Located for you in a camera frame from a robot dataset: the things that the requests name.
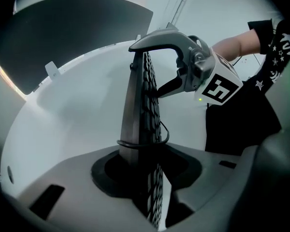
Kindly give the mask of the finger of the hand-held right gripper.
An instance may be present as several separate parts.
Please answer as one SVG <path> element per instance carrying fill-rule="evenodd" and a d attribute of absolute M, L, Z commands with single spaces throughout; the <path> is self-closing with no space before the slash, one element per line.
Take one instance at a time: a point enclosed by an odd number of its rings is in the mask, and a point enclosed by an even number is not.
<path fill-rule="evenodd" d="M 158 98 L 165 98 L 184 91 L 184 85 L 187 79 L 187 68 L 179 68 L 176 74 L 177 76 L 174 79 L 162 85 L 157 90 Z"/>
<path fill-rule="evenodd" d="M 132 44 L 129 52 L 148 52 L 161 49 L 172 49 L 179 57 L 189 55 L 192 40 L 175 29 L 159 29 L 147 34 Z"/>

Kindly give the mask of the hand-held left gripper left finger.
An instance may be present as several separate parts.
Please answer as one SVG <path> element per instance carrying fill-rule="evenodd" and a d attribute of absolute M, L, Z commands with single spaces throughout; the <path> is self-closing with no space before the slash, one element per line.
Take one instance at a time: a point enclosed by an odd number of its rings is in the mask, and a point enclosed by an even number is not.
<path fill-rule="evenodd" d="M 149 154 L 24 159 L 14 179 L 15 198 L 60 232 L 157 232 L 157 159 Z"/>

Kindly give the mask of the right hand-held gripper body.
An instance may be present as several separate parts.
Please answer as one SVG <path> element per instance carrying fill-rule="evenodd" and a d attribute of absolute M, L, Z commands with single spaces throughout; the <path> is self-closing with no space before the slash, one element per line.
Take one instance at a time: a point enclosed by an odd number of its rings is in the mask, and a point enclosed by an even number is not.
<path fill-rule="evenodd" d="M 241 87 L 234 68 L 198 37 L 177 35 L 181 55 L 177 58 L 179 92 L 193 92 L 195 99 L 222 105 Z"/>

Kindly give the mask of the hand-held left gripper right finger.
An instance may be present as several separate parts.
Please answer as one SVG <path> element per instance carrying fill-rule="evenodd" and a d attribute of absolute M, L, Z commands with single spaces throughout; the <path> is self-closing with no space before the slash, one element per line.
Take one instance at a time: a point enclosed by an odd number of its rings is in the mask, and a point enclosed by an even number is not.
<path fill-rule="evenodd" d="M 166 232 L 290 232 L 290 130 L 240 156 L 166 144 L 160 163 L 172 186 Z"/>

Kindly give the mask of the black keyboard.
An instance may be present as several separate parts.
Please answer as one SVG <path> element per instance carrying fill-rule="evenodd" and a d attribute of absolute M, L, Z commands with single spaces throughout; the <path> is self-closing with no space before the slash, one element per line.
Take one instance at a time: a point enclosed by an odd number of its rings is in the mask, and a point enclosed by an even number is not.
<path fill-rule="evenodd" d="M 158 228 L 162 213 L 163 172 L 158 150 L 168 142 L 161 130 L 157 83 L 148 52 L 136 52 L 130 64 L 125 99 L 120 156 L 128 165 L 133 187 L 132 200 L 145 218 Z"/>

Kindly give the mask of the person's right forearm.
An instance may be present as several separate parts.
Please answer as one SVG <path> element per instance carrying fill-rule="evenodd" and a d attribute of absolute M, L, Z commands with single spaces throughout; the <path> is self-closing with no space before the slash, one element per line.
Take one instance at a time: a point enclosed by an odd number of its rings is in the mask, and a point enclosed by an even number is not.
<path fill-rule="evenodd" d="M 259 54 L 261 52 L 261 44 L 256 31 L 251 29 L 214 44 L 212 49 L 227 61 L 233 61 L 238 57 Z"/>

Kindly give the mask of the black star-print shirt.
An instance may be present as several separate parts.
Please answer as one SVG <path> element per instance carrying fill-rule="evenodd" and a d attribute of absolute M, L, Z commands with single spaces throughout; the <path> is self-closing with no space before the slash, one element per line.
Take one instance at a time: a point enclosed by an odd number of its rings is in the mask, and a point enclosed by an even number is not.
<path fill-rule="evenodd" d="M 265 94 L 282 77 L 290 61 L 290 22 L 270 19 L 248 22 L 261 44 L 265 59 L 257 73 L 223 105 L 206 109 L 207 152 L 240 156 L 245 148 L 259 145 L 281 130 Z"/>

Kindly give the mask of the wide dark desk divider panel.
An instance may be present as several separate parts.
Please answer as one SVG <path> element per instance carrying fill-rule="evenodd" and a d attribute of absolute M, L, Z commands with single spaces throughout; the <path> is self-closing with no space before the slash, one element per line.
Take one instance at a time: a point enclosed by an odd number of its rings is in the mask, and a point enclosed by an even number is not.
<path fill-rule="evenodd" d="M 43 0 L 0 27 L 0 66 L 26 95 L 61 67 L 92 50 L 144 36 L 153 12 L 127 0 Z"/>

